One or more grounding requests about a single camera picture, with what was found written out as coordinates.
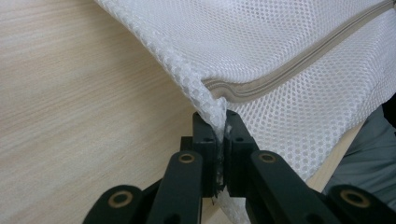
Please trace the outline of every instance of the gray zipper trim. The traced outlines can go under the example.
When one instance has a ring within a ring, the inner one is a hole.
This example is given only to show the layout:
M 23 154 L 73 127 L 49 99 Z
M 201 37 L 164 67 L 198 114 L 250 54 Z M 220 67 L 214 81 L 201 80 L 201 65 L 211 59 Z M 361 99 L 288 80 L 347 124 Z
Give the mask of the gray zipper trim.
M 264 77 L 247 83 L 230 83 L 214 78 L 203 80 L 203 82 L 215 98 L 223 96 L 228 101 L 234 103 L 254 100 L 302 72 L 329 50 L 359 30 L 364 24 L 391 8 L 393 8 L 393 2 L 391 0 L 367 8 L 341 24 L 317 44 L 303 51 L 289 62 L 277 68 L 274 72 Z

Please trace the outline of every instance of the black mechanical linkage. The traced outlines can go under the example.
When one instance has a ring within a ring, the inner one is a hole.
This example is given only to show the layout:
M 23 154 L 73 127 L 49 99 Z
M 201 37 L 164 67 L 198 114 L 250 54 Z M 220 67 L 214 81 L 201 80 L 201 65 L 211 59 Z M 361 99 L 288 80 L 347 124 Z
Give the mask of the black mechanical linkage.
M 117 186 L 105 192 L 84 224 L 201 223 L 203 197 L 226 186 L 246 198 L 251 223 L 396 223 L 396 213 L 353 186 L 329 195 L 310 189 L 274 152 L 260 151 L 239 115 L 227 111 L 224 139 L 194 113 L 193 137 L 182 137 L 162 180 L 145 190 Z

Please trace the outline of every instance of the wooden table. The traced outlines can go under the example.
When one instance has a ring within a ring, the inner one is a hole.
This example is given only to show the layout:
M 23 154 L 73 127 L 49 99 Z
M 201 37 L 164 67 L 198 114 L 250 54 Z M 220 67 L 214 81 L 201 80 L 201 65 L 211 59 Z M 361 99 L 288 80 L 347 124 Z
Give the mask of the wooden table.
M 0 223 L 81 223 L 107 189 L 161 178 L 191 135 L 180 89 L 93 1 L 2 1 L 0 58 Z M 203 223 L 227 222 L 204 200 Z

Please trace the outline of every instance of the white mesh bag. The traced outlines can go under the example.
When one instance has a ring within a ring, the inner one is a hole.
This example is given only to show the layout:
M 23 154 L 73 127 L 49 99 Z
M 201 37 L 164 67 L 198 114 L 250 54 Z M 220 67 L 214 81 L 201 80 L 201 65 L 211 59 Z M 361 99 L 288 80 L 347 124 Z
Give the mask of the white mesh bag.
M 396 91 L 391 1 L 96 0 L 222 139 L 227 108 L 306 180 Z M 234 223 L 243 200 L 219 197 Z

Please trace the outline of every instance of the zipper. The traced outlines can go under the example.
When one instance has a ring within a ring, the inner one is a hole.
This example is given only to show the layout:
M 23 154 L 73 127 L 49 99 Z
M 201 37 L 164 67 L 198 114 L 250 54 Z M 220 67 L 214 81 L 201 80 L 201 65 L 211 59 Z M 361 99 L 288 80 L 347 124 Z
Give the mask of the zipper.
M 203 80 L 203 82 L 215 98 L 225 97 L 229 102 L 233 103 L 254 100 L 302 72 L 321 56 L 359 30 L 364 24 L 393 8 L 393 4 L 393 0 L 387 0 L 365 9 L 319 40 L 317 44 L 264 77 L 247 83 L 231 83 L 214 78 Z

